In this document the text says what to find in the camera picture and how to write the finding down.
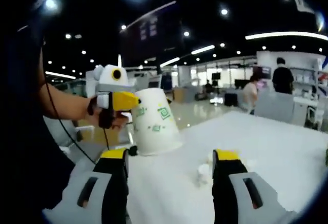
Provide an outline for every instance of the white table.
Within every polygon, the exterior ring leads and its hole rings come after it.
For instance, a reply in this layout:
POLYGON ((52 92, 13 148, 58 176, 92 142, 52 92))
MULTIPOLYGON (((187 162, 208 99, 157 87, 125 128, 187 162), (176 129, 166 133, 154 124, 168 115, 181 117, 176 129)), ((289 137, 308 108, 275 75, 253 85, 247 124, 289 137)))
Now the white table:
POLYGON ((195 184, 213 149, 238 150, 287 210, 302 210, 325 173, 328 135, 318 131, 232 111, 181 133, 186 143, 176 151, 130 158, 133 224, 213 224, 212 185, 195 184))
POLYGON ((307 105, 307 106, 312 106, 312 107, 318 106, 318 100, 310 100, 305 97, 294 97, 294 102, 301 104, 301 105, 307 105))

